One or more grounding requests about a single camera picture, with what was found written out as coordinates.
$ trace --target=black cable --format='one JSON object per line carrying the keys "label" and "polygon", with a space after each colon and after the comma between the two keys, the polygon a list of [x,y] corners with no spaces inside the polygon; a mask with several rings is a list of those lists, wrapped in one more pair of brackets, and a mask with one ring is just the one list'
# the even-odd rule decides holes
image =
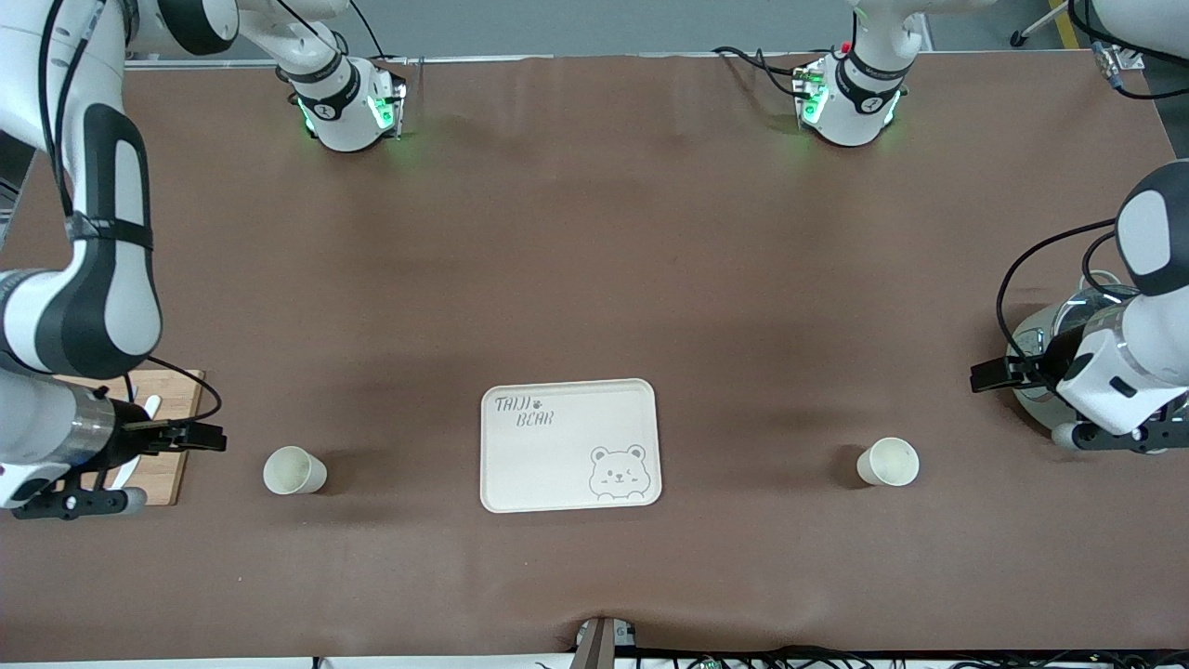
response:
{"label": "black cable", "polygon": [[838,667],[837,664],[835,664],[832,659],[830,659],[828,657],[816,657],[813,659],[810,659],[805,664],[801,664],[797,669],[807,669],[809,667],[813,667],[814,664],[825,664],[825,665],[830,667],[830,669],[842,669],[841,667]]}
{"label": "black cable", "polygon": [[1132,51],[1144,53],[1145,56],[1151,56],[1153,58],[1165,61],[1168,63],[1189,68],[1189,59],[1182,58],[1181,56],[1174,56],[1172,53],[1158,51],[1156,49],[1137,46],[1125,39],[1120,39],[1114,34],[1108,34],[1106,32],[1102,32],[1093,27],[1090,25],[1090,17],[1093,14],[1093,11],[1094,11],[1093,2],[1090,0],[1086,0],[1086,18],[1082,18],[1077,15],[1077,0],[1071,0],[1067,10],[1067,13],[1069,14],[1069,21],[1071,24],[1074,24],[1075,26],[1077,26],[1078,30],[1081,30],[1082,32],[1089,34],[1095,39],[1100,39],[1102,42],[1109,42],[1111,44],[1118,44],[1124,49],[1130,49]]}
{"label": "black cable", "polygon": [[[1082,234],[1083,232],[1090,232],[1093,229],[1101,229],[1111,225],[1114,225],[1113,217],[1107,220],[1100,220],[1097,222],[1092,222],[1089,225],[1082,225],[1072,229],[1067,229],[1065,232],[1053,234],[1048,239],[1043,239],[1033,244],[1031,248],[1024,251],[1024,253],[1020,257],[1015,258],[1015,261],[1012,263],[1012,266],[1007,269],[1007,272],[1004,274],[1004,282],[1000,283],[999,285],[999,292],[995,295],[995,320],[999,322],[1000,332],[1004,333],[1004,339],[1007,340],[1007,346],[1011,347],[1012,352],[1017,356],[1019,356],[1021,364],[1027,368],[1028,375],[1044,384],[1045,389],[1048,389],[1050,393],[1052,393],[1058,398],[1061,398],[1061,395],[1057,393],[1056,386],[1053,386],[1049,381],[1049,379],[1040,375],[1040,373],[1036,368],[1036,365],[1033,365],[1032,361],[1028,359],[1028,356],[1024,354],[1024,349],[1021,349],[1020,346],[1015,343],[1015,337],[1012,337],[1012,330],[1007,327],[1007,318],[1004,317],[1004,296],[1007,295],[1007,286],[1012,283],[1012,277],[1015,276],[1015,270],[1020,269],[1020,265],[1027,261],[1027,259],[1034,255],[1038,251],[1040,251],[1045,246],[1061,241],[1062,239],[1068,239],[1070,236]],[[955,664],[950,669],[982,669],[982,668],[979,667],[977,663],[960,662],[958,664]]]}
{"label": "black cable", "polygon": [[1132,295],[1124,295],[1121,292],[1115,292],[1114,290],[1099,283],[1099,280],[1094,278],[1094,272],[1090,271],[1090,259],[1094,257],[1094,251],[1097,251],[1099,246],[1101,246],[1106,241],[1109,241],[1111,239],[1114,239],[1114,236],[1115,232],[1112,229],[1111,232],[1107,232],[1102,236],[1095,239],[1094,242],[1092,242],[1090,246],[1086,248],[1086,252],[1082,253],[1082,276],[1086,278],[1086,282],[1099,292],[1102,292],[1108,297],[1114,297],[1119,301],[1124,301],[1124,299],[1130,299]]}
{"label": "black cable", "polygon": [[779,81],[776,81],[776,75],[773,72],[772,68],[768,65],[768,61],[765,59],[765,57],[763,57],[763,49],[756,49],[755,50],[755,57],[756,57],[756,59],[760,61],[760,67],[763,68],[763,71],[768,72],[768,80],[772,81],[772,84],[775,86],[776,88],[779,88],[781,93],[784,93],[786,95],[791,95],[793,97],[799,97],[801,100],[809,100],[810,99],[810,94],[809,93],[803,93],[800,90],[793,90],[792,88],[785,88],[784,86],[781,86],[781,83]]}
{"label": "black cable", "polygon": [[[64,0],[54,0],[50,2],[50,8],[45,13],[45,26],[42,29],[42,44],[37,53],[37,102],[38,112],[42,116],[42,140],[45,143],[45,153],[50,157],[50,169],[54,171],[55,176],[58,173],[56,165],[57,150],[54,144],[52,128],[50,122],[50,94],[49,94],[49,59],[50,59],[50,43],[54,40],[54,24],[57,23],[58,12],[62,10],[62,4]],[[59,194],[63,190],[62,183],[58,183]],[[69,204],[63,206],[65,215],[70,215],[73,212]]]}
{"label": "black cable", "polygon": [[780,664],[781,664],[780,658],[775,657],[770,652],[760,652],[760,654],[756,654],[756,659],[759,659],[760,662],[763,662],[765,669],[781,669],[781,667],[780,667]]}
{"label": "black cable", "polygon": [[331,44],[329,42],[327,42],[326,38],[322,37],[316,30],[314,30],[314,26],[309,25],[309,21],[307,21],[306,19],[303,19],[301,14],[298,14],[297,12],[295,12],[294,8],[290,7],[288,2],[285,2],[285,0],[277,0],[277,5],[281,5],[281,7],[284,11],[289,12],[289,15],[291,15],[295,19],[297,19],[297,21],[301,23],[301,25],[306,26],[306,30],[308,30],[312,33],[314,33],[314,37],[316,37],[317,40],[321,42],[322,44],[326,44],[327,49],[329,49],[331,51],[334,51],[335,53],[339,53],[340,56],[342,55],[342,51],[339,51],[339,48],[336,45]]}
{"label": "black cable", "polygon": [[210,411],[208,411],[206,414],[200,414],[197,416],[191,416],[190,418],[174,418],[174,419],[169,421],[170,425],[188,425],[190,423],[199,423],[201,421],[206,421],[206,419],[210,418],[212,416],[219,414],[219,410],[222,409],[222,397],[219,396],[219,391],[215,391],[214,386],[212,386],[210,384],[207,384],[205,380],[199,379],[194,374],[190,374],[188,371],[182,370],[181,367],[177,367],[176,365],[174,365],[171,362],[165,362],[165,361],[163,361],[163,360],[161,360],[158,358],[153,358],[153,356],[149,356],[146,360],[149,362],[153,364],[153,365],[159,365],[161,367],[164,367],[165,370],[169,370],[170,372],[176,372],[177,374],[181,374],[182,377],[189,379],[190,381],[194,381],[195,384],[197,384],[199,386],[201,386],[203,391],[210,393],[210,397],[214,398],[214,400],[215,400],[215,408],[212,409]]}
{"label": "black cable", "polygon": [[87,45],[90,44],[92,31],[99,21],[99,17],[103,12],[103,7],[106,5],[107,0],[99,0],[99,4],[95,6],[95,13],[88,21],[87,27],[83,29],[78,44],[75,45],[75,52],[70,57],[70,64],[67,65],[67,72],[62,80],[62,90],[58,93],[57,114],[54,116],[54,138],[56,140],[52,163],[54,179],[58,184],[58,195],[62,197],[62,209],[67,215],[71,215],[74,213],[74,202],[70,194],[67,191],[65,159],[62,156],[62,124],[65,121],[67,115],[67,97],[70,96],[70,84],[74,82],[75,72],[78,71],[78,63],[82,62],[83,52],[87,51]]}
{"label": "black cable", "polygon": [[1182,659],[1182,656],[1185,656],[1185,655],[1189,655],[1189,650],[1174,650],[1174,651],[1169,652],[1168,655],[1164,655],[1164,656],[1160,656],[1157,659],[1153,659],[1151,663],[1149,663],[1149,665],[1152,667],[1153,669],[1157,669],[1157,668],[1159,668],[1159,667],[1162,667],[1164,664],[1168,664],[1169,662],[1176,662],[1177,664],[1184,667],[1185,665],[1185,661]]}
{"label": "black cable", "polygon": [[359,11],[359,5],[356,5],[356,0],[351,0],[351,8],[354,10],[357,14],[359,14],[359,20],[364,23],[364,27],[367,29],[367,34],[370,34],[371,38],[372,38],[372,44],[376,45],[376,55],[372,56],[372,57],[373,58],[391,58],[392,56],[389,55],[389,53],[385,53],[384,49],[379,45],[379,39],[376,39],[376,31],[373,31],[371,29],[371,23],[367,21],[367,17],[365,17],[364,13]]}
{"label": "black cable", "polygon": [[[731,53],[732,56],[738,56],[743,62],[751,65],[753,68],[766,69],[763,63],[753,58],[749,53],[744,53],[742,50],[736,49],[734,46],[719,46],[718,49],[715,49],[712,52],[718,55]],[[768,67],[767,69],[775,74],[793,76],[792,69],[773,68],[773,67]]]}
{"label": "black cable", "polygon": [[1178,90],[1165,90],[1164,93],[1132,93],[1126,88],[1115,88],[1115,91],[1124,97],[1131,97],[1132,100],[1166,100],[1169,97],[1176,97],[1177,95],[1184,95],[1189,93],[1189,88],[1181,88]]}

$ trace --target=brown table cover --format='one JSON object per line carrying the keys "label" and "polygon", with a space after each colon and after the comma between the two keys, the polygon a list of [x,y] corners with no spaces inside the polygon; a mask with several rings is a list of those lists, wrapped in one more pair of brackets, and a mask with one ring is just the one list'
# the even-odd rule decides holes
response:
{"label": "brown table cover", "polygon": [[[1189,454],[1070,455],[967,385],[1017,254],[1171,158],[1088,53],[921,57],[853,150],[738,61],[402,71],[407,137],[356,154],[269,70],[128,75],[158,354],[209,371],[229,448],[174,509],[0,520],[0,658],[551,651],[596,614],[691,649],[1189,645]],[[2,266],[62,266],[59,217],[43,160]],[[1090,240],[1020,271],[1013,322]],[[487,389],[633,377],[658,504],[483,510]],[[920,478],[861,487],[891,435]],[[264,488],[285,444],[326,494]]]}

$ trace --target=black strap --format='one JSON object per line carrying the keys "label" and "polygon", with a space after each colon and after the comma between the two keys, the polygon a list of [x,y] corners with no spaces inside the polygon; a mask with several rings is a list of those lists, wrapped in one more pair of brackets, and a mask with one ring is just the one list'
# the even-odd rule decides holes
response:
{"label": "black strap", "polygon": [[347,80],[346,86],[340,88],[338,93],[327,97],[297,95],[307,112],[322,120],[339,120],[342,116],[342,109],[347,108],[347,105],[353,102],[359,94],[361,82],[359,69],[356,68],[356,64],[351,61],[347,61],[347,64],[351,65],[351,78]]}
{"label": "black strap", "polygon": [[152,250],[152,229],[146,225],[118,217],[90,217],[87,214],[75,212],[67,219],[67,238],[71,241],[78,239],[113,239],[115,241],[130,241],[137,246]]}
{"label": "black strap", "polygon": [[876,93],[874,90],[868,90],[857,83],[850,75],[847,74],[847,61],[838,63],[838,69],[836,70],[835,78],[838,81],[838,91],[842,93],[844,97],[850,100],[855,105],[855,111],[864,114],[877,114],[883,107],[895,97],[895,94],[900,90],[899,86],[893,86],[887,90]]}
{"label": "black strap", "polygon": [[341,62],[342,62],[342,53],[335,51],[334,56],[331,58],[331,62],[326,63],[315,71],[307,74],[297,74],[288,70],[281,70],[281,71],[285,72],[285,76],[289,77],[289,81],[295,81],[297,83],[317,83],[323,78],[334,74],[334,70],[339,69],[339,63]]}
{"label": "black strap", "polygon": [[864,63],[863,59],[858,57],[858,53],[856,53],[855,51],[850,51],[849,53],[847,53],[847,59],[854,63],[855,69],[858,70],[861,74],[864,74],[872,78],[877,78],[880,81],[895,81],[898,78],[904,78],[904,75],[908,74],[908,70],[912,69],[912,63],[908,63],[908,67],[895,71],[873,68],[872,65]]}

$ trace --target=power cord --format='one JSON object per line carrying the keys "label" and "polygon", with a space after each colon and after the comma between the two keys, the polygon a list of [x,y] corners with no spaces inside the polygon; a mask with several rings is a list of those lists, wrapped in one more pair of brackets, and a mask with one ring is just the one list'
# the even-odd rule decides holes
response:
{"label": "power cord", "polygon": [[219,411],[222,409],[222,397],[219,395],[219,391],[215,391],[214,386],[212,386],[210,384],[207,384],[205,380],[199,379],[194,374],[190,374],[189,371],[182,370],[181,367],[177,367],[176,365],[174,365],[171,362],[165,362],[165,361],[163,361],[163,360],[161,360],[158,358],[153,358],[153,356],[149,356],[146,360],[149,362],[153,364],[153,365],[164,367],[165,370],[168,370],[170,372],[181,374],[182,377],[189,379],[190,381],[194,381],[195,384],[197,384],[199,386],[201,386],[203,391],[210,393],[210,397],[214,398],[214,400],[215,400],[215,406],[210,411],[205,412],[205,414],[200,414],[200,415],[196,415],[196,416],[191,416],[190,418],[174,418],[174,419],[170,419],[170,421],[166,422],[170,425],[177,427],[177,425],[189,425],[191,423],[201,423],[201,422],[210,418],[212,416],[219,414]]}
{"label": "power cord", "polygon": [[1115,236],[1114,231],[1107,232],[1102,236],[1095,239],[1094,242],[1092,242],[1090,246],[1086,248],[1086,253],[1082,254],[1082,276],[1086,278],[1086,283],[1088,283],[1092,288],[1094,288],[1095,290],[1102,292],[1108,297],[1114,297],[1115,299],[1119,299],[1121,302],[1124,299],[1130,299],[1132,295],[1115,292],[1114,290],[1099,283],[1099,279],[1094,278],[1094,272],[1090,271],[1090,259],[1094,257],[1094,251],[1097,251],[1099,246],[1101,246],[1102,244],[1105,244],[1111,239],[1114,239],[1114,236]]}
{"label": "power cord", "polygon": [[1151,56],[1153,58],[1172,63],[1175,65],[1182,65],[1189,68],[1189,59],[1182,58],[1181,56],[1174,56],[1165,51],[1158,51],[1156,49],[1149,49],[1145,46],[1137,46],[1125,39],[1120,39],[1113,34],[1102,32],[1090,25],[1090,17],[1094,14],[1094,2],[1092,0],[1084,0],[1086,2],[1086,14],[1084,17],[1077,15],[1077,2],[1070,2],[1067,13],[1069,14],[1069,21],[1077,26],[1078,30],[1089,34],[1094,39],[1101,39],[1102,42],[1109,42],[1111,44],[1118,44],[1124,49],[1130,49],[1138,53],[1144,53],[1145,56]]}
{"label": "power cord", "polygon": [[1127,90],[1122,84],[1122,77],[1119,76],[1119,68],[1115,65],[1113,61],[1109,61],[1109,56],[1107,55],[1106,48],[1102,45],[1102,43],[1115,44],[1122,49],[1135,51],[1137,53],[1144,53],[1146,56],[1151,56],[1153,58],[1165,61],[1172,64],[1178,64],[1182,67],[1189,67],[1189,61],[1185,61],[1184,58],[1174,56],[1171,53],[1165,53],[1164,51],[1157,51],[1155,49],[1137,46],[1113,34],[1107,34],[1100,30],[1096,30],[1090,25],[1092,12],[1093,12],[1093,2],[1090,0],[1086,0],[1084,17],[1077,15],[1076,1],[1069,4],[1068,13],[1070,23],[1072,23],[1075,26],[1082,30],[1082,32],[1089,34],[1095,39],[1094,44],[1092,44],[1092,48],[1094,50],[1095,57],[1099,59],[1099,68],[1102,70],[1102,75],[1106,76],[1107,81],[1111,83],[1111,88],[1113,88],[1116,93],[1119,93],[1124,97],[1130,97],[1132,100],[1166,100],[1169,97],[1176,97],[1178,95],[1184,95],[1189,93],[1189,88],[1165,90],[1163,93],[1133,93],[1131,90]]}
{"label": "power cord", "polygon": [[316,37],[317,40],[321,42],[322,44],[326,44],[327,49],[329,49],[331,51],[334,51],[335,53],[339,53],[340,56],[345,55],[345,53],[342,53],[342,50],[339,49],[338,44],[331,44],[329,42],[327,42],[326,38],[322,37],[321,33],[319,33],[316,30],[314,30],[314,26],[312,26],[309,24],[309,21],[307,21],[304,18],[302,18],[301,14],[298,14],[297,12],[295,12],[294,8],[290,7],[288,2],[285,2],[285,0],[277,0],[277,5],[281,5],[282,10],[289,12],[290,17],[297,19],[297,23],[300,23],[301,25],[306,26],[306,30],[308,30],[312,33],[314,33],[314,37]]}
{"label": "power cord", "polygon": [[738,56],[747,64],[749,64],[749,65],[751,65],[754,68],[760,68],[763,71],[766,71],[768,74],[768,80],[772,81],[772,84],[775,86],[776,88],[779,88],[780,91],[784,93],[785,95],[791,95],[791,96],[797,97],[799,100],[809,100],[810,99],[809,93],[803,93],[800,90],[793,90],[792,88],[786,88],[782,83],[780,83],[780,81],[776,80],[776,75],[778,74],[779,75],[784,75],[784,76],[792,76],[793,75],[793,70],[787,69],[787,68],[774,68],[774,67],[769,65],[767,58],[763,57],[763,50],[762,49],[756,49],[755,50],[755,57],[754,58],[751,56],[748,56],[743,51],[734,48],[734,46],[719,46],[718,49],[715,49],[713,52],[715,53],[719,53],[719,55],[722,55],[722,53],[732,53],[735,56]]}
{"label": "power cord", "polygon": [[[698,667],[715,667],[723,669],[731,667],[748,667],[751,669],[806,669],[814,665],[824,665],[833,669],[875,669],[867,658],[888,658],[888,654],[881,652],[847,652],[820,646],[789,645],[772,651],[762,652],[709,652],[691,650],[667,650],[636,648],[627,657],[634,658],[636,667],[648,659],[665,659],[672,663],[673,669],[697,669]],[[908,657],[920,659],[950,658],[951,654],[923,654],[923,655],[898,655],[891,658],[888,669],[907,669]],[[1189,650],[1151,650],[1132,651],[1124,655],[1113,651],[1101,650],[1063,650],[1049,651],[1049,654],[1032,651],[984,651],[971,655],[956,655],[961,658],[952,664],[936,664],[938,669],[1076,669],[1070,664],[1084,665],[1086,663],[1109,664],[1112,669],[1160,669],[1169,664],[1177,664],[1182,669],[1189,669]]]}
{"label": "power cord", "polygon": [[384,48],[379,45],[379,39],[376,39],[376,31],[371,29],[371,21],[367,17],[359,10],[359,5],[356,5],[356,0],[351,0],[351,8],[359,14],[359,20],[363,21],[364,27],[367,29],[367,34],[372,38],[372,44],[376,45],[376,55],[372,58],[395,58],[396,56],[384,51]]}
{"label": "power cord", "polygon": [[[858,12],[858,10],[856,10],[855,12],[851,12],[851,15],[850,15],[850,18],[851,18],[851,23],[850,23],[850,43],[851,43],[851,45],[855,44],[855,38],[858,36],[858,14],[857,14],[857,12]],[[767,58],[763,57],[763,50],[762,49],[756,49],[754,57],[750,56],[750,55],[748,55],[748,53],[746,53],[742,49],[737,49],[735,46],[719,46],[717,49],[713,49],[711,52],[718,53],[719,56],[722,56],[724,53],[730,53],[732,56],[738,56],[738,58],[742,59],[744,63],[751,65],[753,68],[759,68],[759,69],[763,70],[765,72],[767,72],[768,74],[768,80],[770,80],[772,83],[773,83],[773,86],[775,86],[776,88],[779,88],[780,91],[784,93],[785,95],[791,95],[793,97],[797,97],[798,100],[809,100],[810,99],[810,94],[809,93],[804,93],[804,91],[800,91],[800,90],[793,90],[792,88],[786,88],[782,83],[780,83],[779,81],[776,81],[776,75],[780,75],[780,76],[793,76],[793,72],[795,71],[795,68],[774,68],[774,67],[769,65]],[[830,46],[829,49],[810,49],[809,52],[811,52],[811,53],[835,53],[835,50],[833,50],[833,46]],[[843,53],[843,55],[835,53],[835,57],[838,58],[839,61],[843,61],[843,59],[847,58],[847,55],[845,53]]]}
{"label": "power cord", "polygon": [[[1015,258],[1015,261],[1012,263],[1012,266],[1009,266],[1007,269],[1007,272],[1004,274],[1004,282],[999,284],[999,292],[995,295],[995,320],[999,322],[1000,332],[1004,333],[1004,339],[1007,340],[1007,346],[1011,347],[1012,352],[1020,359],[1020,362],[1024,365],[1024,367],[1027,368],[1028,375],[1044,384],[1045,389],[1048,389],[1050,393],[1052,393],[1058,398],[1061,398],[1061,395],[1057,393],[1057,387],[1052,383],[1050,383],[1049,379],[1040,375],[1039,371],[1037,371],[1037,367],[1032,362],[1032,360],[1028,359],[1028,356],[1024,354],[1024,349],[1021,349],[1020,346],[1015,343],[1015,337],[1012,336],[1012,330],[1007,327],[1007,318],[1004,317],[1004,297],[1005,295],[1007,295],[1007,286],[1011,285],[1012,277],[1015,276],[1015,271],[1020,269],[1020,265],[1027,261],[1027,259],[1034,255],[1038,251],[1040,251],[1045,246],[1061,241],[1062,239],[1068,239],[1070,236],[1075,236],[1077,234],[1082,234],[1084,232],[1090,232],[1094,229],[1101,229],[1103,227],[1114,225],[1114,222],[1115,219],[1109,217],[1106,220],[1100,220],[1097,222],[1092,222],[1089,225],[1082,225],[1072,229],[1067,229],[1065,232],[1053,234],[1048,239],[1038,241],[1031,248],[1024,251],[1024,253],[1020,257]],[[950,669],[964,669],[964,668],[955,665]]]}
{"label": "power cord", "polygon": [[[74,203],[70,201],[70,194],[65,189],[65,183],[58,176],[61,173],[58,169],[58,150],[54,143],[54,127],[56,124],[51,124],[50,119],[49,94],[50,44],[54,42],[54,26],[57,24],[63,2],[64,0],[52,0],[49,10],[45,12],[45,25],[42,27],[42,42],[37,53],[37,106],[42,120],[42,141],[45,144],[45,153],[50,158],[50,169],[54,171],[55,181],[57,181],[63,214],[69,216],[74,213]],[[59,97],[64,97],[67,93],[68,90],[63,87],[58,95]]]}
{"label": "power cord", "polygon": [[87,27],[83,29],[82,37],[78,39],[78,44],[75,46],[74,56],[70,57],[70,64],[67,65],[65,77],[62,80],[62,93],[58,95],[58,109],[57,115],[54,120],[54,137],[57,144],[54,147],[55,159],[54,159],[54,178],[58,183],[58,191],[62,195],[63,208],[67,209],[67,215],[73,214],[70,210],[74,208],[74,202],[70,195],[67,193],[67,177],[65,177],[65,159],[62,156],[62,124],[64,122],[67,115],[67,97],[70,94],[70,84],[74,82],[75,72],[78,70],[78,63],[82,61],[83,52],[87,51],[87,45],[90,44],[92,34],[95,31],[95,25],[99,23],[100,14],[103,13],[103,7],[107,5],[107,0],[99,0],[95,5],[95,11],[87,21]]}

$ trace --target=paper cup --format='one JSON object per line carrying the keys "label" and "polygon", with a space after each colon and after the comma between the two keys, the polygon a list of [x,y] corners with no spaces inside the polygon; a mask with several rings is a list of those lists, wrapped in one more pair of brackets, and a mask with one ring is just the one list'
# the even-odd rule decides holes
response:
{"label": "paper cup", "polygon": [[326,466],[298,447],[285,447],[264,463],[264,485],[278,496],[313,493],[326,484]]}
{"label": "paper cup", "polygon": [[872,486],[907,486],[919,472],[912,444],[895,437],[875,442],[858,456],[858,475]]}

